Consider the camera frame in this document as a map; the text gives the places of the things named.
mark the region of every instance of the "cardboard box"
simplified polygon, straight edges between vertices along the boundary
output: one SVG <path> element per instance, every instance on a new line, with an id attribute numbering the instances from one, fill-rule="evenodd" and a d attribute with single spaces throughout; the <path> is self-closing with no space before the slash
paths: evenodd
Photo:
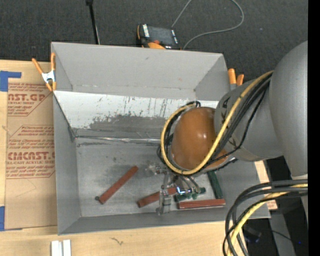
<path id="1" fill-rule="evenodd" d="M 40 64 L 49 71 L 48 63 Z M 4 228 L 56 225 L 53 94 L 31 61 L 1 60 L 0 71 L 20 73 L 19 78 L 9 77 L 8 90 L 1 92 L 7 117 L 1 126 L 6 143 L 1 159 Z"/>
<path id="2" fill-rule="evenodd" d="M 136 204 L 160 190 L 163 176 L 154 170 L 165 168 L 156 154 L 165 120 L 193 100 L 215 108 L 230 90 L 222 54 L 57 42 L 51 50 L 59 234 L 223 221 L 236 196 L 259 183 L 255 164 L 238 161 L 217 174 L 225 207 L 178 210 L 173 204 L 158 216 L 158 203 Z M 132 166 L 139 171 L 99 204 L 95 197 Z M 206 175 L 196 181 L 209 186 Z M 268 216 L 262 207 L 253 217 Z"/>

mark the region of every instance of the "cable bundle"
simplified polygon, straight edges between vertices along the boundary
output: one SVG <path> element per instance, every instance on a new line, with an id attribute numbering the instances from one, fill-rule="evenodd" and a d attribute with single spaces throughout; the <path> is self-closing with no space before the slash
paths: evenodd
<path id="1" fill-rule="evenodd" d="M 302 197 L 308 194 L 308 180 L 283 180 L 273 181 L 258 184 L 246 189 L 242 192 L 235 200 L 233 206 L 230 208 L 225 219 L 225 238 L 222 245 L 222 251 L 224 256 L 237 256 L 234 244 L 236 239 L 240 245 L 240 248 L 245 256 L 249 256 L 242 239 L 239 235 L 245 222 L 249 217 L 259 209 L 263 204 L 268 201 L 280 198 L 291 198 L 291 197 Z M 252 199 L 257 196 L 266 195 L 263 199 L 257 201 L 248 207 L 239 217 L 237 217 L 237 207 L 248 199 Z"/>

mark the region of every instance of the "black cable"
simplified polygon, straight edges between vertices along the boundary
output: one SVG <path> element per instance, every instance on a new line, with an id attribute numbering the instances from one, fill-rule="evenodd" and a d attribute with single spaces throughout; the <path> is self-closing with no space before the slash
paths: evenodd
<path id="1" fill-rule="evenodd" d="M 265 190 L 259 190 L 259 191 L 254 191 L 251 192 L 250 194 L 247 195 L 243 195 L 242 197 L 238 198 L 235 203 L 233 204 L 233 206 L 230 208 L 227 216 L 226 216 L 226 221 L 225 221 L 225 232 L 227 233 L 227 231 L 229 230 L 229 222 L 231 220 L 231 215 L 233 214 L 233 212 L 235 212 L 237 210 L 237 207 L 244 202 L 247 199 L 250 199 L 252 197 L 256 197 L 256 196 L 260 196 L 263 194 L 269 194 L 269 193 L 276 193 L 276 192 L 290 192 L 290 191 L 301 191 L 301 188 L 296 188 L 296 187 L 290 187 L 290 188 L 272 188 L 272 189 L 265 189 Z"/>
<path id="2" fill-rule="evenodd" d="M 282 199 L 282 198 L 286 198 L 286 199 L 287 199 L 287 198 L 294 198 L 294 197 L 302 197 L 302 196 L 305 196 L 305 195 L 307 195 L 307 194 L 308 194 L 308 192 L 306 192 L 306 193 L 301 193 L 301 194 L 284 194 L 284 195 L 282 195 L 282 196 L 280 196 L 280 197 L 281 197 L 281 199 Z M 244 212 L 239 216 L 238 219 L 242 219 L 242 218 L 243 218 L 243 215 L 246 214 L 247 212 L 248 212 L 247 210 L 244 211 Z M 237 223 L 237 222 L 238 222 L 238 220 L 237 220 L 237 209 L 235 209 L 235 211 L 232 213 L 232 221 L 233 221 L 233 223 Z M 242 242 L 241 236 L 238 234 L 238 235 L 236 236 L 236 238 L 237 238 L 237 241 L 238 241 L 238 243 L 239 243 L 239 246 L 240 246 L 243 254 L 244 254 L 245 256 L 250 256 L 250 255 L 248 254 L 246 248 L 245 248 L 245 245 L 244 245 L 243 242 Z"/>
<path id="3" fill-rule="evenodd" d="M 279 193 L 279 192 L 307 192 L 308 189 L 307 188 L 300 188 L 300 187 L 276 187 L 276 188 L 271 188 L 271 189 L 264 189 L 264 190 L 259 190 L 259 191 L 253 191 L 253 192 L 250 192 L 250 193 L 242 193 L 242 195 L 240 195 L 234 202 L 234 204 L 232 205 L 232 207 L 230 208 L 230 210 L 228 211 L 227 215 L 226 215 L 226 221 L 225 221 L 225 232 L 227 233 L 228 230 L 229 230 L 229 222 L 231 220 L 231 217 L 232 217 L 232 214 L 234 211 L 237 210 L 237 207 L 243 203 L 244 201 L 250 199 L 250 198 L 253 198 L 253 197 L 256 197 L 256 196 L 261 196 L 261 195 L 264 195 L 264 194 L 270 194 L 270 193 Z M 228 241 L 228 244 L 231 243 L 231 240 L 230 238 L 227 237 L 227 241 Z"/>
<path id="4" fill-rule="evenodd" d="M 227 157 L 229 155 L 231 155 L 232 153 L 234 153 L 236 150 L 238 150 L 242 144 L 244 143 L 245 141 L 245 138 L 247 136 L 247 132 L 248 132 L 248 129 L 249 129 L 249 125 L 252 121 L 252 119 L 254 118 L 257 110 L 258 110 L 258 107 L 260 106 L 264 96 L 265 96 L 265 93 L 266 93 L 266 90 L 269 86 L 269 82 L 270 82 L 270 77 L 268 76 L 267 77 L 267 80 L 264 80 L 263 83 L 261 84 L 261 89 L 258 90 L 259 88 L 256 88 L 257 90 L 253 91 L 254 95 L 249 95 L 247 100 L 249 99 L 248 102 L 244 102 L 244 104 L 242 105 L 241 109 L 239 110 L 239 114 L 238 116 L 236 116 L 235 120 L 232 122 L 231 126 L 228 128 L 226 134 L 224 135 L 223 139 L 220 141 L 219 143 L 219 146 L 217 147 L 217 149 L 215 150 L 215 152 L 212 154 L 211 156 L 211 159 L 213 159 L 212 161 L 209 161 L 207 164 L 204 165 L 204 167 L 202 168 L 202 170 L 204 168 L 206 168 L 208 165 L 224 158 L 224 157 Z M 257 103 L 257 105 L 255 106 L 254 108 L 254 111 L 252 112 L 251 116 L 250 116 L 250 119 L 248 120 L 247 122 L 247 125 L 246 125 L 246 128 L 245 128 L 245 133 L 243 134 L 242 136 L 242 139 L 241 139 L 241 142 L 240 144 L 232 151 L 224 154 L 223 156 L 220 156 L 218 158 L 214 158 L 216 155 L 218 155 L 221 150 L 223 149 L 223 147 L 227 144 L 228 140 L 230 139 L 230 137 L 232 136 L 232 133 L 235 131 L 236 127 L 238 126 L 239 122 L 241 121 L 241 119 L 243 118 L 243 116 L 245 115 L 245 113 L 247 112 L 247 110 L 249 109 L 249 107 L 252 105 L 252 103 L 257 99 L 257 97 L 263 93 L 262 97 L 260 98 L 259 102 Z"/>
<path id="5" fill-rule="evenodd" d="M 94 8 L 92 7 L 93 3 L 94 3 L 94 0 L 85 0 L 85 4 L 87 6 L 89 6 L 89 10 L 90 10 L 90 17 L 91 17 L 91 23 L 92 23 L 93 33 L 94 33 L 95 44 L 100 45 L 98 29 L 97 29 L 96 20 L 95 20 Z"/>
<path id="6" fill-rule="evenodd" d="M 259 228 L 259 230 L 261 230 L 261 231 L 271 231 L 273 233 L 276 233 L 276 234 L 278 234 L 278 235 L 280 235 L 280 236 L 282 236 L 282 237 L 294 242 L 296 245 L 303 246 L 303 247 L 308 247 L 307 245 L 301 244 L 299 241 L 294 240 L 294 239 L 292 239 L 292 238 L 290 238 L 290 237 L 288 237 L 288 236 L 286 236 L 286 235 L 284 235 L 284 234 L 282 234 L 282 233 L 280 233 L 278 231 L 272 230 L 270 228 Z"/>
<path id="7" fill-rule="evenodd" d="M 224 154 L 224 155 L 222 155 L 222 156 L 220 156 L 220 157 L 218 157 L 218 158 L 215 158 L 215 159 L 213 159 L 212 161 L 209 161 L 208 163 L 206 163 L 206 164 L 204 165 L 204 167 L 203 167 L 202 169 L 206 168 L 207 166 L 211 165 L 212 163 L 214 163 L 214 162 L 216 162 L 216 161 L 218 161 L 218 160 L 221 160 L 221 159 L 223 159 L 223 158 L 225 158 L 225 157 L 233 154 L 235 151 L 237 151 L 238 149 L 241 148 L 242 144 L 244 143 L 244 141 L 245 141 L 245 139 L 246 139 L 246 136 L 247 136 L 247 133 L 248 133 L 248 130 L 249 130 L 249 126 L 250 126 L 250 124 L 251 124 L 251 121 L 253 120 L 253 118 L 254 118 L 254 116 L 255 116 L 255 114 L 256 114 L 256 112 L 257 112 L 260 104 L 262 103 L 262 100 L 263 100 L 265 94 L 266 94 L 266 89 L 263 91 L 263 95 L 262 95 L 261 98 L 259 99 L 259 101 L 258 101 L 258 103 L 256 104 L 256 106 L 255 106 L 255 108 L 254 108 L 254 110 L 253 110 L 253 112 L 252 112 L 252 114 L 251 114 L 248 122 L 246 123 L 246 127 L 245 127 L 245 129 L 244 129 L 244 133 L 243 133 L 243 136 L 242 136 L 242 139 L 241 139 L 239 145 L 238 145 L 234 150 L 232 150 L 232 151 L 230 151 L 230 152 L 228 152 L 228 153 L 226 153 L 226 154 Z"/>
<path id="8" fill-rule="evenodd" d="M 248 129 L 249 129 L 249 125 L 252 121 L 252 119 L 254 118 L 254 115 L 256 114 L 257 110 L 258 110 L 258 107 L 260 106 L 263 98 L 264 98 L 264 95 L 266 93 L 266 90 L 269 86 L 269 82 L 270 82 L 270 78 L 271 78 L 272 74 L 269 74 L 265 79 L 263 79 L 262 81 L 258 82 L 257 85 L 255 87 L 253 87 L 251 89 L 251 92 L 248 93 L 248 96 L 247 98 L 244 100 L 244 103 L 242 104 L 239 112 L 238 112 L 238 115 L 235 117 L 235 120 L 232 122 L 231 126 L 228 128 L 226 134 L 224 135 L 223 139 L 219 142 L 219 146 L 217 147 L 217 149 L 215 150 L 215 152 L 212 154 L 211 156 L 211 159 L 213 159 L 212 161 L 208 161 L 200 170 L 197 171 L 200 172 L 202 170 L 204 170 L 208 165 L 232 154 L 233 152 L 235 152 L 237 149 L 239 149 L 241 147 L 241 145 L 243 144 L 245 138 L 246 138 L 246 135 L 247 135 L 247 132 L 248 132 Z M 229 138 L 231 137 L 232 133 L 234 132 L 234 130 L 236 129 L 236 127 L 238 126 L 239 122 L 241 121 L 241 119 L 243 118 L 243 116 L 245 115 L 245 113 L 247 112 L 247 110 L 249 109 L 249 107 L 252 105 L 252 103 L 258 98 L 258 96 L 263 93 L 262 97 L 260 98 L 259 102 L 257 103 L 257 105 L 255 106 L 254 108 L 254 111 L 252 112 L 248 122 L 247 122 L 247 125 L 246 125 L 246 129 L 245 129 L 245 132 L 244 132 L 244 135 L 242 136 L 242 140 L 240 143 L 239 146 L 236 147 L 235 150 L 221 156 L 221 157 L 218 157 L 217 159 L 214 159 L 214 157 L 220 153 L 220 151 L 222 150 L 222 148 L 226 145 L 226 143 L 228 142 Z M 189 105 L 189 104 L 194 104 L 196 103 L 196 107 L 200 107 L 201 104 L 199 101 L 191 101 L 189 103 L 187 103 L 186 105 Z M 169 122 L 168 126 L 167 126 L 167 129 L 165 131 L 165 134 L 164 134 L 164 137 L 166 138 L 164 140 L 164 145 L 165 145 L 165 150 L 166 150 L 166 154 L 168 155 L 168 146 L 169 146 L 169 134 L 170 134 L 170 130 L 171 130 L 171 127 L 173 125 L 173 123 L 178 119 L 178 117 L 182 114 L 181 113 L 178 113 L 176 116 L 174 116 L 171 121 Z"/>
<path id="9" fill-rule="evenodd" d="M 252 204 L 250 207 L 248 207 L 248 208 L 241 214 L 241 216 L 240 216 L 237 220 L 235 220 L 235 221 L 233 222 L 234 224 L 232 225 L 232 227 L 231 227 L 228 231 L 225 231 L 226 236 L 225 236 L 225 238 L 224 238 L 224 240 L 223 240 L 223 243 L 222 243 L 223 255 L 225 255 L 225 256 L 227 255 L 226 250 L 225 250 L 225 244 L 226 244 L 226 241 L 228 241 L 228 238 L 229 238 L 230 244 L 228 244 L 228 246 L 229 246 L 232 254 L 233 254 L 234 256 L 237 256 L 237 253 L 235 252 L 234 247 L 233 247 L 233 245 L 231 244 L 230 233 L 235 229 L 235 227 L 239 224 L 239 222 L 243 219 L 243 217 L 247 214 L 247 212 L 250 211 L 250 210 L 251 210 L 253 207 L 255 207 L 257 204 L 260 204 L 260 203 L 262 203 L 262 202 L 272 201 L 272 200 L 279 199 L 279 198 L 282 199 L 282 198 L 302 197 L 302 196 L 305 196 L 305 195 L 307 195 L 307 194 L 308 194 L 308 192 L 303 192 L 303 193 L 299 193 L 299 194 L 289 193 L 289 194 L 281 195 L 281 196 L 274 197 L 274 198 L 262 199 L 262 200 L 260 200 L 260 201 L 258 201 L 258 202 L 256 202 L 256 203 Z M 240 247 L 241 247 L 242 252 L 244 253 L 244 255 L 248 256 L 249 254 L 248 254 L 246 248 L 244 247 L 244 245 L 243 245 L 243 243 L 242 243 L 242 240 L 241 240 L 241 244 L 239 244 L 239 245 L 240 245 Z"/>

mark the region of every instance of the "robotic arm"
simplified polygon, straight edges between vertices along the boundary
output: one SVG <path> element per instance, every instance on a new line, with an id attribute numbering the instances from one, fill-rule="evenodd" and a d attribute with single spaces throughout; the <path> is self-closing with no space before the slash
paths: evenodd
<path id="1" fill-rule="evenodd" d="M 234 158 L 254 162 L 284 156 L 292 179 L 307 179 L 307 90 L 308 41 L 273 72 L 229 91 L 216 109 L 196 101 L 173 113 L 161 134 L 163 160 L 173 173 L 187 177 Z M 308 198 L 302 201 L 308 218 Z"/>

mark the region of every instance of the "cardboard sheet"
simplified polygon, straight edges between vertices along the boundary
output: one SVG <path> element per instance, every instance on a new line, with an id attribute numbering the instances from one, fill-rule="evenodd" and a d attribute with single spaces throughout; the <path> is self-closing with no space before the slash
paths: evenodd
<path id="1" fill-rule="evenodd" d="M 49 71 L 49 63 L 40 65 Z M 56 225 L 53 95 L 31 61 L 2 60 L 0 71 L 21 72 L 21 78 L 8 79 L 8 92 L 3 92 L 7 106 L 1 108 L 7 111 L 1 127 L 1 139 L 7 144 L 6 161 L 1 161 L 4 228 Z"/>

